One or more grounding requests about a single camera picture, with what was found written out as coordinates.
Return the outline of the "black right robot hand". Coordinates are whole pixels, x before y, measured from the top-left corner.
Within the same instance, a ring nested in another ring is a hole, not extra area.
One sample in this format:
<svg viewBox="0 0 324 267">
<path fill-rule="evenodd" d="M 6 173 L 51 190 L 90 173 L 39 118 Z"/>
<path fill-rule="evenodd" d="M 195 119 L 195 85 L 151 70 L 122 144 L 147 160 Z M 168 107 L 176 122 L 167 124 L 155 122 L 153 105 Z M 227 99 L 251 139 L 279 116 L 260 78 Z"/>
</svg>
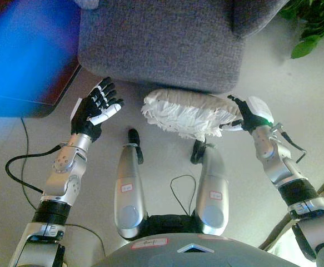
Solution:
<svg viewBox="0 0 324 267">
<path fill-rule="evenodd" d="M 274 118 L 268 105 L 256 96 L 250 96 L 247 100 L 228 95 L 227 98 L 235 102 L 241 113 L 241 118 L 226 124 L 220 124 L 219 128 L 226 131 L 248 131 L 252 133 L 259 126 L 273 127 Z"/>
</svg>

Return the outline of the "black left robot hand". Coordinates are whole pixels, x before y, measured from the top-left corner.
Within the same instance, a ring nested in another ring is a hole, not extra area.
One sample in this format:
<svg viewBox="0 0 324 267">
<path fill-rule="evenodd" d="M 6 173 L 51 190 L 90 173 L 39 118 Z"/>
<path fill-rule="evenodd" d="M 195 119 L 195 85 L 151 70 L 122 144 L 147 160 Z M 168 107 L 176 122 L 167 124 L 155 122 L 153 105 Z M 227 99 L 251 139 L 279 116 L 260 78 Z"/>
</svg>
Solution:
<svg viewBox="0 0 324 267">
<path fill-rule="evenodd" d="M 71 134 L 85 134 L 95 142 L 101 135 L 101 124 L 123 107 L 123 99 L 110 77 L 101 80 L 85 98 L 79 98 L 71 113 Z"/>
</svg>

